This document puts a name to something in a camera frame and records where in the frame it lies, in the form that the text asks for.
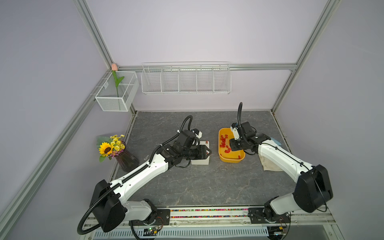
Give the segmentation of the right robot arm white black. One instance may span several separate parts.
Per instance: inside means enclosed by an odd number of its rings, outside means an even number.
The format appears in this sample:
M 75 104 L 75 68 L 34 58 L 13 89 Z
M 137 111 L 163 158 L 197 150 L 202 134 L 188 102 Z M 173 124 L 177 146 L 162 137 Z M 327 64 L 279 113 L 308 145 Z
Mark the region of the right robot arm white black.
M 243 105 L 239 104 L 237 122 L 231 125 L 234 135 L 230 139 L 232 151 L 257 154 L 260 159 L 265 158 L 277 165 L 296 183 L 292 193 L 270 199 L 257 216 L 268 223 L 275 223 L 285 214 L 298 210 L 313 213 L 326 206 L 334 197 L 328 170 L 322 165 L 314 166 L 295 157 L 269 136 L 258 133 L 249 122 L 242 122 L 242 108 Z

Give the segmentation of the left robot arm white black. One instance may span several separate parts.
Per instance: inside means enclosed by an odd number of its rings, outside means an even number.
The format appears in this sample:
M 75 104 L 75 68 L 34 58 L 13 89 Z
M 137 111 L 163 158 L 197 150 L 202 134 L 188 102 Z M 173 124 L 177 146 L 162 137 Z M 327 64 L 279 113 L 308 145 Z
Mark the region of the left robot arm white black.
M 142 165 L 109 183 L 105 180 L 97 183 L 77 233 L 86 235 L 98 228 L 107 233 L 127 221 L 140 221 L 145 225 L 156 223 L 158 208 L 148 199 L 130 201 L 130 197 L 155 177 L 173 167 L 179 168 L 183 160 L 191 163 L 206 160 L 211 155 L 209 147 L 200 143 L 202 132 L 191 129 L 192 120 L 193 116 L 187 116 L 177 134 L 158 145 Z

